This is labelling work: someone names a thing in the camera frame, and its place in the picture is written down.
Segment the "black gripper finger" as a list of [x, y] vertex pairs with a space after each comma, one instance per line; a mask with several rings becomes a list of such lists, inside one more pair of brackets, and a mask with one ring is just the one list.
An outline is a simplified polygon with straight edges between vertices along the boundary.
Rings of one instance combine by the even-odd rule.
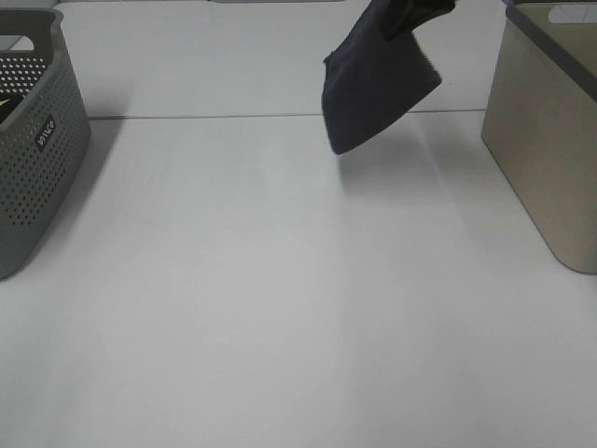
[[380, 29], [386, 40], [411, 32], [422, 24], [451, 13], [455, 0], [393, 0], [382, 13]]

